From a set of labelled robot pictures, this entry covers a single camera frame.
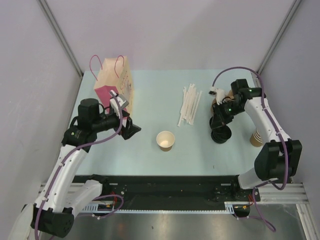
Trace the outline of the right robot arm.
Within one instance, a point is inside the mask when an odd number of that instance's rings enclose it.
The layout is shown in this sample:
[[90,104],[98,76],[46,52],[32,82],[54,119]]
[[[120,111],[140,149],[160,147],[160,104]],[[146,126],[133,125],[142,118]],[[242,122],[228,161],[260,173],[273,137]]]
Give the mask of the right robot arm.
[[274,180],[283,180],[297,172],[302,153],[302,144],[293,140],[281,128],[273,115],[268,99],[260,87],[249,87],[246,79],[237,79],[231,83],[231,93],[212,86],[209,94],[215,97],[212,102],[212,117],[209,120],[211,138],[217,144],[223,144],[232,136],[228,124],[234,117],[247,113],[254,123],[262,149],[254,160],[254,166],[237,177],[237,184],[230,188],[231,196],[242,201],[249,189],[260,187]]

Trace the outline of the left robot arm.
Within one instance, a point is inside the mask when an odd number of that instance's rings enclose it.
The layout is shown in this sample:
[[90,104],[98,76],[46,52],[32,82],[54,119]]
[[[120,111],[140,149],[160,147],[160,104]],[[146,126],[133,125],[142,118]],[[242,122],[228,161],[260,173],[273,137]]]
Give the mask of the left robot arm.
[[95,199],[105,200],[110,196],[111,188],[105,184],[106,179],[93,175],[67,198],[76,172],[91,146],[105,143],[117,135],[127,140],[141,131],[125,111],[128,104],[121,94],[113,94],[108,107],[103,107],[95,98],[80,101],[77,116],[64,133],[58,160],[33,204],[30,226],[34,229],[35,239],[39,239],[39,232],[64,238],[84,207]]

